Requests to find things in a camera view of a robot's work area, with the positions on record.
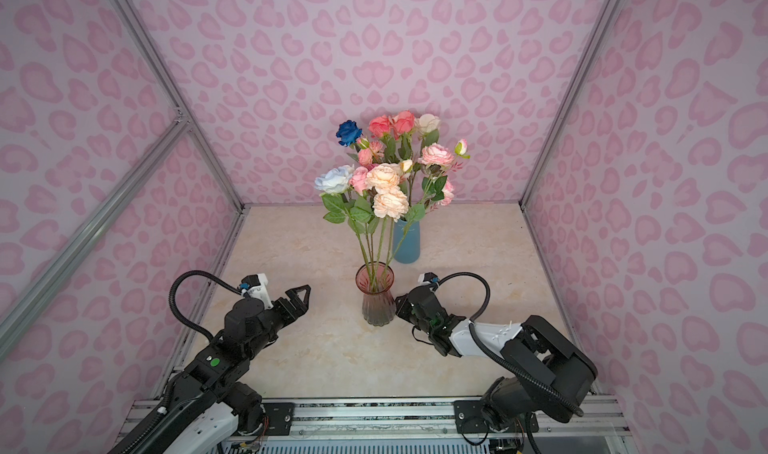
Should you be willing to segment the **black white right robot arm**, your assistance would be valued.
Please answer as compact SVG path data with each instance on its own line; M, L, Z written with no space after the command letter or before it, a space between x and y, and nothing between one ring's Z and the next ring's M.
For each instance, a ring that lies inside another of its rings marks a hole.
M549 321L531 315L522 323L479 322L490 304L489 287L472 316L450 314L437 298L439 287L438 282L423 283L397 297L396 315L425 333L440 355L487 358L510 374L495 380L480 398L480 418L490 430L503 432L519 417L538 411L560 423L584 415L581 405L598 369Z

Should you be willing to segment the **large cream pink rose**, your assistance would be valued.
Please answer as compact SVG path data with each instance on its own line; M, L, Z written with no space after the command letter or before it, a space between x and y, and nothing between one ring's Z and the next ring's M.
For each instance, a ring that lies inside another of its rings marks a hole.
M394 226L409 210L408 200L400 190L399 171L394 164L379 164L369 170L368 189L363 193L371 208L367 222L369 232L368 260L382 262L389 266L392 259Z

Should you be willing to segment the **magenta artificial rose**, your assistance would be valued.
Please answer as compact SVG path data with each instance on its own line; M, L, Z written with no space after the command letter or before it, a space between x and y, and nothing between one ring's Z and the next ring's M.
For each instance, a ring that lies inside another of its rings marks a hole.
M394 164L399 171L400 190L408 198L406 205L411 203L413 192L415 161L413 160L413 135L415 129L415 115L410 111L401 111L390 116L393 123L393 132L380 140L385 145L385 161Z

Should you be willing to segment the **blue artificial rose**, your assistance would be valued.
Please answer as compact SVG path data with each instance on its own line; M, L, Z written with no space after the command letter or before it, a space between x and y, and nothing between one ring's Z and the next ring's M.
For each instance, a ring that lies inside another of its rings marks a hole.
M350 147L363 135L362 129L355 121L346 120L338 126L335 137L338 144L343 147Z

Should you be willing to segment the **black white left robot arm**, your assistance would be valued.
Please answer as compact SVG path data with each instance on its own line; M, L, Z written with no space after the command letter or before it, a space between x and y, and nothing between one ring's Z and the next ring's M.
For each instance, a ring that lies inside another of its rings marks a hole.
M234 433L261 437L269 430L263 398L241 381L251 361L278 340L281 329L309 311L311 287L289 289L267 307L237 301L223 328L167 384L151 412L113 453L168 453L173 445L206 453Z

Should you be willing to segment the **red ribbed glass vase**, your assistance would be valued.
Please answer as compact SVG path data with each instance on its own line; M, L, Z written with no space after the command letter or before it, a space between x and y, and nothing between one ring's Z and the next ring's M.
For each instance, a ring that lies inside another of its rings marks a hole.
M362 315L369 325L383 327L394 319L394 280L394 272L382 262L365 264L357 271L355 284L363 295Z

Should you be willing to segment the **light pink artificial rose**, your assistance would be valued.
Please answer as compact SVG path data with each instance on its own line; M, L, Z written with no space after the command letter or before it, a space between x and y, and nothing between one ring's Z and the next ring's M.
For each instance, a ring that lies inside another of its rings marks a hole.
M358 195L362 195L368 189L366 182L368 173L369 170L366 167L358 167L349 180L349 185Z

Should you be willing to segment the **pink carnation spray stem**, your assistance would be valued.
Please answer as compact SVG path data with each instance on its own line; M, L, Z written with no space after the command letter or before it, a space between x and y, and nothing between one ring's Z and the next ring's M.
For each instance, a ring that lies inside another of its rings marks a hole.
M356 147L358 148L358 163L368 170L371 170L376 165L381 164L385 159L385 145L379 140L368 140L365 138L360 138L356 143Z

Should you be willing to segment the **teal ceramic vase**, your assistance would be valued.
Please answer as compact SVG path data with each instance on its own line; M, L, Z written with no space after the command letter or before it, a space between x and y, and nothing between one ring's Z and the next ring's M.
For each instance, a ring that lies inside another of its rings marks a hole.
M420 222L397 220L394 226L392 246L394 260L400 264L415 263L421 254Z

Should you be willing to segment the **pale blue white rose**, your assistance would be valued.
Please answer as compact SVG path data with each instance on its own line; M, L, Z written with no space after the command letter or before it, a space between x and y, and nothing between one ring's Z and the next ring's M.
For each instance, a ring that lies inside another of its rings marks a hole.
M352 165L333 168L316 178L314 187L326 209L323 219L331 224L348 225L356 236L365 265L370 263L367 222L371 218L371 208L365 195L358 195L349 185L356 168Z

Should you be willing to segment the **coral pink artificial rose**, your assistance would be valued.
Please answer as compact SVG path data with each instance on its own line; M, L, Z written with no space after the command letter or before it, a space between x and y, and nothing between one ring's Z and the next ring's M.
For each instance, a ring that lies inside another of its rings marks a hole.
M387 115L376 117L369 122L368 129L374 138L383 138L393 132L392 119Z

